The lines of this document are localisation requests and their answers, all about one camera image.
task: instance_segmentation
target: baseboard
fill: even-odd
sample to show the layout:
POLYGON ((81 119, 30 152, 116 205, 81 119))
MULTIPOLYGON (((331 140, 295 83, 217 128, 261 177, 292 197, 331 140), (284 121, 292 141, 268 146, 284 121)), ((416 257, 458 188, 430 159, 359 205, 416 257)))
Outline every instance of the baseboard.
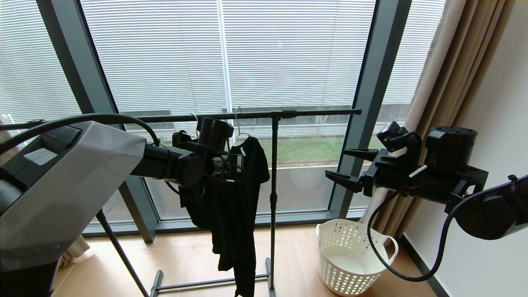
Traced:
MULTIPOLYGON (((400 238, 399 242, 400 242, 401 247, 405 249, 407 254, 409 254, 409 257, 411 257, 411 260, 414 262, 414 264, 416 264, 416 267, 418 267, 418 270, 420 270, 422 274, 427 273, 429 271, 429 268, 423 262, 422 258, 420 258, 420 256, 418 255, 414 247, 412 247, 411 243, 407 240, 405 235, 403 235, 400 238)), ((449 294, 447 294, 447 292, 444 290, 442 285, 440 285, 440 283, 436 280, 434 276, 428 279, 427 282, 431 286, 436 296, 449 297, 449 294)))

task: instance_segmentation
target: floor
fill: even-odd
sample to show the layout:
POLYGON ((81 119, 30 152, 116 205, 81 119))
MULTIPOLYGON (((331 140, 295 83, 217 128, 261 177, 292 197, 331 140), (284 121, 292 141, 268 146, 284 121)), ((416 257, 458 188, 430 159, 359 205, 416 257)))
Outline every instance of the floor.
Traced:
MULTIPOLYGON (((158 269, 165 276, 162 285, 208 281, 232 277, 232 271, 216 270, 218 255, 211 252, 209 232, 158 235, 151 245, 139 237, 119 237, 133 267, 147 291, 158 269)), ((88 239, 90 249, 67 267, 59 269, 54 283, 56 297, 140 296, 140 293, 108 239, 88 239)), ((257 274, 265 273, 264 261, 270 253, 269 229, 255 231, 257 274)), ((314 226, 277 228, 275 287, 277 296, 336 296, 317 273, 318 251, 314 226)), ((393 267, 406 275, 419 271, 400 249, 393 267)), ((172 291, 160 296, 234 296, 235 286, 172 291)), ((257 282, 255 296, 269 296, 266 281, 257 282)), ((362 295, 436 296, 427 282, 412 283, 385 271, 362 295)))

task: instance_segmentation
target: perforated basket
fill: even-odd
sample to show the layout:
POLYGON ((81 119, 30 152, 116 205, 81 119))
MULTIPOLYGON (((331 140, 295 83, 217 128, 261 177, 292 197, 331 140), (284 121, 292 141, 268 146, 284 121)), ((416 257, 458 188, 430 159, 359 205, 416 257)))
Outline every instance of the perforated basket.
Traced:
MULTIPOLYGON (((358 222, 335 219, 317 225, 319 276, 332 292, 340 296, 357 296, 365 292, 385 270, 366 236, 366 226, 358 222)), ((398 244, 390 236, 371 229, 376 249, 389 265, 398 254, 398 244), (392 240, 394 254, 388 258, 384 243, 392 240)))

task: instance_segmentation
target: clothes rack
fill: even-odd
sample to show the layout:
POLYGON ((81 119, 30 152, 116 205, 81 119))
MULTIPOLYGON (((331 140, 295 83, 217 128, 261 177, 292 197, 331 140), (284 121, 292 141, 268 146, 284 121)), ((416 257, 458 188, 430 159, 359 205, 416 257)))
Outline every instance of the clothes rack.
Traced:
MULTIPOLYGON (((163 122, 192 122, 200 118, 209 117, 214 119, 251 119, 251 118, 271 118, 271 129, 272 129, 272 140, 271 140, 271 194, 270 194, 270 209, 271 209, 271 251, 270 257, 266 258, 266 274, 259 274, 255 276, 256 281, 266 279, 268 281, 268 289, 270 297, 275 297, 275 229, 276 229, 276 212, 277 212, 277 143, 278 143, 278 131, 279 121, 281 119, 295 118, 297 116, 331 116, 331 115, 359 115, 361 114, 360 109, 332 109, 332 110, 314 110, 314 111, 297 111, 293 109, 284 109, 276 112, 265 112, 265 113, 225 113, 225 114, 211 114, 211 115, 181 115, 181 116, 151 116, 151 117, 140 117, 146 123, 163 123, 163 122)), ((13 125, 2 125, 1 130, 10 129, 28 129, 44 123, 42 120, 31 121, 25 124, 13 124, 13 125)), ((104 122, 103 124, 123 124, 113 121, 104 122)), ((119 257, 128 269, 128 272, 134 279, 136 285, 140 289, 144 297, 157 297, 159 293, 166 290, 181 289, 185 287, 204 286, 212 284, 220 284, 226 282, 234 282, 234 278, 222 279, 214 281, 205 281, 197 283, 179 284, 179 285, 167 285, 161 286, 163 279, 163 272, 158 270, 154 278, 154 284, 150 290, 150 294, 143 286, 134 268, 130 264, 128 257, 121 248, 116 235, 112 231, 110 224, 106 220, 106 217, 102 210, 97 215, 97 219, 101 223, 105 233, 110 238, 114 248, 116 249, 119 257)))

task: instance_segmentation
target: curtain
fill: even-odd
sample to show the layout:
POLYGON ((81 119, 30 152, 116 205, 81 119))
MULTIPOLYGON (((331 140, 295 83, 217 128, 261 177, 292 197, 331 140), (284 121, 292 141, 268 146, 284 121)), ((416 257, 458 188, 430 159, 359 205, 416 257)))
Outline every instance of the curtain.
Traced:
MULTIPOLYGON (((513 1, 448 1, 418 83, 405 127, 422 138, 432 127, 456 125, 487 70, 513 1)), ((420 162, 425 157, 422 147, 420 162)), ((378 189, 360 222, 366 224, 388 195, 378 189)), ((400 237, 421 199, 399 196, 382 209, 373 228, 400 237)))
MULTIPOLYGON (((11 138, 11 135, 9 134, 8 131, 0 131, 0 142, 4 142, 9 138, 11 138)), ((4 165, 9 159, 11 159, 19 151, 20 149, 16 146, 12 148, 11 150, 5 152, 4 154, 0 155, 0 166, 4 165)), ((86 240, 82 237, 82 235, 79 235, 79 237, 73 242, 73 244, 62 255, 61 265, 67 264, 73 258, 80 257, 89 248, 90 246, 88 245, 86 240)))

